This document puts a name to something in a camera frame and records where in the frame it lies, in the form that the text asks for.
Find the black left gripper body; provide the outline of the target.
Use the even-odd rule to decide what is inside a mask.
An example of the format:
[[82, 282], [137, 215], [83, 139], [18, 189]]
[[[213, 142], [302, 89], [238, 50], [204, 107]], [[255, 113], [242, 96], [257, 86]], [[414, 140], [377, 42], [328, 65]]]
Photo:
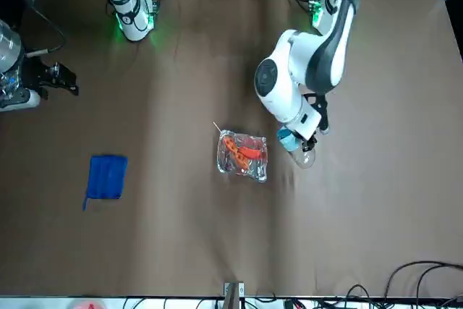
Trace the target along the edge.
[[316, 93], [305, 93], [303, 95], [307, 102], [321, 115], [321, 120], [318, 124], [318, 129], [323, 135], [329, 133], [328, 122], [328, 102], [325, 95], [317, 95]]

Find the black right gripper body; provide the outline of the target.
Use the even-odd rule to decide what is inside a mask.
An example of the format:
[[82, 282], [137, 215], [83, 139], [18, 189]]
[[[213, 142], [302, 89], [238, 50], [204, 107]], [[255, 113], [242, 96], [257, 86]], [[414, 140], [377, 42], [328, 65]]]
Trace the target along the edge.
[[39, 89], [53, 82], [51, 67], [44, 64], [40, 58], [25, 58], [21, 67], [21, 84], [28, 89]]

